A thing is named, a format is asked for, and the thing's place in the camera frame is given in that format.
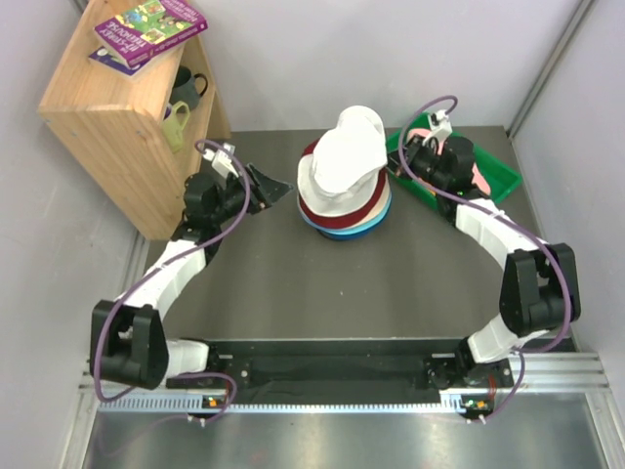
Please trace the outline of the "beige bucket hat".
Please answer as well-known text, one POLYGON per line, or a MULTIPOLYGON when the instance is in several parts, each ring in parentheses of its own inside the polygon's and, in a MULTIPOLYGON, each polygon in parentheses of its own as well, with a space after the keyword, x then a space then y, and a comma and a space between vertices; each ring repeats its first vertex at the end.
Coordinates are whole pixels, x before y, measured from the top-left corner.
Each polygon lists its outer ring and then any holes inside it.
MULTIPOLYGON (((382 194, 381 194, 380 198, 378 199, 376 204, 373 206, 371 211, 362 220, 360 220, 358 223, 352 224, 350 226, 345 226, 343 228, 353 227, 356 224, 362 223, 364 221, 368 221, 372 216, 377 215, 381 211, 381 209, 386 205, 386 203, 388 201, 392 202, 392 193, 391 193, 391 189, 390 189, 389 183, 386 182, 385 185, 384 185, 384 188, 382 190, 382 194)), ((304 214, 307 215, 303 208, 299 207, 298 210, 302 210, 304 212, 304 214)), ((320 225, 320 226, 322 226, 324 228, 330 228, 329 226, 325 226, 325 225, 320 225)))

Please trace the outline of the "white hat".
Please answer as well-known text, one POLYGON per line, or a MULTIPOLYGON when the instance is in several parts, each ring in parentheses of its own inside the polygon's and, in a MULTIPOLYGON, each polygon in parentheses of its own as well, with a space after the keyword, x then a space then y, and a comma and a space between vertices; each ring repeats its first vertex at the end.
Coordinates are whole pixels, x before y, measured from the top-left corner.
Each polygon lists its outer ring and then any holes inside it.
POLYGON ((347 107, 336 126, 300 158, 299 196, 316 217, 351 215, 373 198, 378 175, 386 165, 386 136, 380 115, 370 107, 347 107))

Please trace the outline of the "medium blue bucket hat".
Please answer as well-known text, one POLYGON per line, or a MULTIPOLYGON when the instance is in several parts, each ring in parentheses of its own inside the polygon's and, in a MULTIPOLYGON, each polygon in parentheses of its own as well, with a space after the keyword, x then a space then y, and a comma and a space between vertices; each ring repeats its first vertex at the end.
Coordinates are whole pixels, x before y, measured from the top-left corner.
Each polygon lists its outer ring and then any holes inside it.
POLYGON ((391 203, 388 201, 386 205, 381 209, 381 211, 377 215, 372 216, 368 221, 364 221, 362 223, 356 224, 353 227, 342 228, 342 229, 324 228, 316 224, 315 222, 313 222, 307 215, 304 214, 302 210, 299 210, 299 212, 302 218, 304 219, 304 221, 315 229, 329 231, 330 233, 333 233, 333 234, 341 234, 341 233, 350 234, 350 233, 355 233, 361 230, 373 229, 379 224, 381 224, 387 217, 387 214, 390 211, 390 207, 391 207, 391 203))

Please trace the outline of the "dark red hat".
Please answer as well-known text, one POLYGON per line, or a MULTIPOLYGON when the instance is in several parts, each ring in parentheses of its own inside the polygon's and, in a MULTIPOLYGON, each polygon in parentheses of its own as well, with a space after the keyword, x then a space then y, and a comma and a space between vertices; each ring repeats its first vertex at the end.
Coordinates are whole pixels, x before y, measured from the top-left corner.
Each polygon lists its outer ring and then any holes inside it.
POLYGON ((330 228, 343 228, 362 220, 373 208, 382 194, 385 183, 388 182, 387 171, 381 169, 376 174, 376 186, 374 192, 369 199, 358 209, 348 212, 346 215, 326 216, 313 212, 304 200, 301 192, 298 192, 298 205, 303 208, 305 213, 320 225, 329 226, 330 228))

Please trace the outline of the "cyan bucket hat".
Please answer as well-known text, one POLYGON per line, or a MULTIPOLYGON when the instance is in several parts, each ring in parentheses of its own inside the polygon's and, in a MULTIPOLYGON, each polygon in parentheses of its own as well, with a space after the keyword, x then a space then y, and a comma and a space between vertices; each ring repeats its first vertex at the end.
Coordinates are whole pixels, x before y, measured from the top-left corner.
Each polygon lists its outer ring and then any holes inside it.
POLYGON ((314 223, 303 212, 300 213, 304 221, 320 232, 322 235, 327 235, 331 239, 349 240, 363 237, 370 232, 373 232, 378 226, 380 226, 387 218, 390 210, 386 210, 376 215, 372 220, 356 225, 355 227, 343 228, 343 229, 329 229, 314 223))

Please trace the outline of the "dark blue bucket hat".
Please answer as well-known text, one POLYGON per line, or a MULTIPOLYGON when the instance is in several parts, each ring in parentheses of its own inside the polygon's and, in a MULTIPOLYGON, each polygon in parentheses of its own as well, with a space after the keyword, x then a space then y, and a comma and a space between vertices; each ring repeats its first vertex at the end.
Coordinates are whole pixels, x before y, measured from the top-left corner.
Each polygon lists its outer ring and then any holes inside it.
POLYGON ((317 229, 316 230, 320 235, 322 235, 325 238, 331 239, 331 240, 335 240, 335 241, 348 241, 348 240, 354 240, 354 239, 359 239, 362 238, 366 235, 368 235, 372 229, 367 229, 367 230, 361 230, 355 233, 350 233, 350 234, 345 234, 345 233, 341 233, 341 234, 333 234, 330 233, 329 231, 325 231, 325 230, 321 230, 321 229, 317 229))

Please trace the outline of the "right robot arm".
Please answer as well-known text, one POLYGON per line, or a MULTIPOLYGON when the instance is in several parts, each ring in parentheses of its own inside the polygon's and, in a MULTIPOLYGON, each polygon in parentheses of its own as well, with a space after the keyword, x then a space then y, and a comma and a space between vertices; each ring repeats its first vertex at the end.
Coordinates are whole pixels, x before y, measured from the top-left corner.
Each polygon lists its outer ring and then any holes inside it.
POLYGON ((401 179, 428 187, 438 213, 503 271, 498 314, 463 339, 455 353, 456 375, 463 384, 480 385, 490 376, 492 362, 549 331, 567 331, 580 318, 572 248, 536 237, 498 209, 479 181, 470 140, 449 137, 441 142, 415 129, 390 154, 389 166, 401 179))

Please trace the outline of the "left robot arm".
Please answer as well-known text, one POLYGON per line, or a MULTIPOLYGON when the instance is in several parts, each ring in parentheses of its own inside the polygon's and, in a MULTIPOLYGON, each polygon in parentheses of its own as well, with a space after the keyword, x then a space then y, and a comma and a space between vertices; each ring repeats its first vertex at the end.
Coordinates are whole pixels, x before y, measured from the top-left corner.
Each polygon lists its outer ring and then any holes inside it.
POLYGON ((91 375, 148 390, 179 375, 188 375, 200 387, 215 385, 222 366, 209 356, 209 345, 167 338, 163 320, 243 216, 271 208, 292 190, 253 164, 243 171, 225 169, 219 179, 207 173, 188 177, 181 222, 161 257, 134 286, 93 310, 91 375))

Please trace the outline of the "pink hat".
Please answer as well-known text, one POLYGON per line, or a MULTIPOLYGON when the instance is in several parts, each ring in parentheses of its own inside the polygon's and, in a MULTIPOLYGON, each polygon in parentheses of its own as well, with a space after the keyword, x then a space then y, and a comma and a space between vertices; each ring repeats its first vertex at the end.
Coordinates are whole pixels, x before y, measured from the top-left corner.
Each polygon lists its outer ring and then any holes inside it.
MULTIPOLYGON (((414 128, 407 132, 406 139, 410 140, 412 137, 428 137, 432 133, 431 130, 425 128, 414 128)), ((473 180, 472 182, 486 195, 491 195, 491 187, 486 181, 482 173, 476 164, 473 165, 473 180)))

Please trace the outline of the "green plastic tray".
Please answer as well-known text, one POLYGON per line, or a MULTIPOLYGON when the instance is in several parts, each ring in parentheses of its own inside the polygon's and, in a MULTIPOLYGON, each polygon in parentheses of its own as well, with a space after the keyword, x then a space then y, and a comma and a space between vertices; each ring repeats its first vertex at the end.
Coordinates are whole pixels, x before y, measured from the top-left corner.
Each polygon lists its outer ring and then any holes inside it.
MULTIPOLYGON (((424 129, 426 130, 426 134, 430 131, 430 122, 425 112, 422 112, 411 122, 408 130, 413 129, 424 129)), ((396 151, 399 131, 400 129, 387 137, 387 152, 396 151)), ((521 185, 522 176, 518 171, 475 143, 474 156, 476 158, 478 170, 489 184, 490 197, 495 203, 498 204, 502 202, 521 185)), ((421 199, 430 208, 437 210, 436 195, 434 192, 429 192, 412 180, 395 179, 398 184, 408 192, 421 199)))

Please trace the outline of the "light green mug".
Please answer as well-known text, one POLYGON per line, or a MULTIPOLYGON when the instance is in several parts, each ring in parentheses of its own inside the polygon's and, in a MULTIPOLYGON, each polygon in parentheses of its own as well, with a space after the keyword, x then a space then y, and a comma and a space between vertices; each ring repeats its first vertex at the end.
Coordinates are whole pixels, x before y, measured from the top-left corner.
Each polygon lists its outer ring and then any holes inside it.
POLYGON ((161 124, 165 140, 172 152, 184 146, 184 131, 190 119, 190 108, 184 101, 168 104, 161 124))

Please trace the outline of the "dark green mug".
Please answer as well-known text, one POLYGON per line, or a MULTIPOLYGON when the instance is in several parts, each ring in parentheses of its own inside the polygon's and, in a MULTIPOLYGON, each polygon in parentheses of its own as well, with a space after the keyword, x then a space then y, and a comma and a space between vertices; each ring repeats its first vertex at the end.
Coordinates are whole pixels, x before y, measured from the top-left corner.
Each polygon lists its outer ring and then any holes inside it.
POLYGON ((190 110, 195 110, 208 87, 209 80, 205 74, 200 72, 193 73, 188 67, 181 65, 174 80, 169 103, 174 105, 177 102, 184 102, 190 110), (203 82, 203 87, 200 91, 196 87, 197 80, 203 82))

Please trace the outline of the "wooden shelf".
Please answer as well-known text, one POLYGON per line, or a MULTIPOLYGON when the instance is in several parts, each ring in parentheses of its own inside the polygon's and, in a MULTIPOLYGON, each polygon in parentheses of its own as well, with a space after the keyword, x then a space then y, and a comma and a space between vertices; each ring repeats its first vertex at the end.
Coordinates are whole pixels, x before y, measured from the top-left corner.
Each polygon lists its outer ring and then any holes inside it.
POLYGON ((229 121, 201 37, 191 38, 135 79, 89 60, 97 24, 132 1, 88 3, 40 102, 38 112, 75 159, 138 231, 165 240, 178 226, 188 176, 200 168, 196 141, 227 140, 229 121), (208 77, 190 114, 184 146, 171 151, 161 129, 178 68, 208 77))

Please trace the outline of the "purple book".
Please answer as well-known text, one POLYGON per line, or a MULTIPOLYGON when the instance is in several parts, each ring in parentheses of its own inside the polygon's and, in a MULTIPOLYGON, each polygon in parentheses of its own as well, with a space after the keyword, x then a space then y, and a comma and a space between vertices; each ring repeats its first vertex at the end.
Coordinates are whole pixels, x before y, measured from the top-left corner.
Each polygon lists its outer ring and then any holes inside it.
POLYGON ((144 64, 200 34, 206 18, 188 1, 146 1, 97 24, 102 45, 123 65, 144 64))
POLYGON ((92 52, 88 56, 88 59, 96 64, 101 64, 127 77, 135 76, 145 66, 144 64, 127 66, 123 64, 119 59, 117 59, 114 55, 112 55, 105 47, 100 47, 92 52))

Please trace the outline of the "lower purple book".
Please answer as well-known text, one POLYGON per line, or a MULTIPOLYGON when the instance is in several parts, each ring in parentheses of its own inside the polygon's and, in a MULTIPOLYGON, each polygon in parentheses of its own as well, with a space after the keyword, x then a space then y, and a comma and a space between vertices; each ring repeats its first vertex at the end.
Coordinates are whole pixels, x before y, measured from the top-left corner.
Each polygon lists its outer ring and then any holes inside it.
POLYGON ((127 77, 135 76, 145 66, 144 64, 127 66, 123 64, 119 59, 117 59, 114 55, 112 55, 105 47, 100 47, 92 52, 88 56, 88 59, 96 64, 101 64, 127 77))

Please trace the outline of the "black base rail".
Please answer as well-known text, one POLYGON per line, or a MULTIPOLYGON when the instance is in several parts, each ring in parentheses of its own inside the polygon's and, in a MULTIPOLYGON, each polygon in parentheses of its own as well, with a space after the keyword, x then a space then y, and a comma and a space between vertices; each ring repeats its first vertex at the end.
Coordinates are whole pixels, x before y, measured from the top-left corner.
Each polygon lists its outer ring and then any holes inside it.
POLYGON ((272 381, 406 380, 419 389, 510 388, 507 360, 466 369, 459 339, 210 340, 206 369, 250 389, 272 381))

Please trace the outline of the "aluminium frame rail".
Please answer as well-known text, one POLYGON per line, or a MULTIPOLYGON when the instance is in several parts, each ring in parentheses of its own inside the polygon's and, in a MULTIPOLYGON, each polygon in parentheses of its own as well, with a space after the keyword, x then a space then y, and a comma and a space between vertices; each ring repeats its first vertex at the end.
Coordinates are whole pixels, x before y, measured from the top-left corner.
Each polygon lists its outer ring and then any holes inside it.
POLYGON ((446 390, 410 388, 401 391, 391 382, 306 384, 302 391, 281 392, 267 387, 246 394, 219 378, 216 389, 133 391, 111 403, 96 402, 100 412, 183 414, 208 419, 230 413, 456 413, 469 420, 485 420, 521 394, 602 394, 609 391, 599 358, 587 353, 511 356, 502 382, 482 387, 446 390))

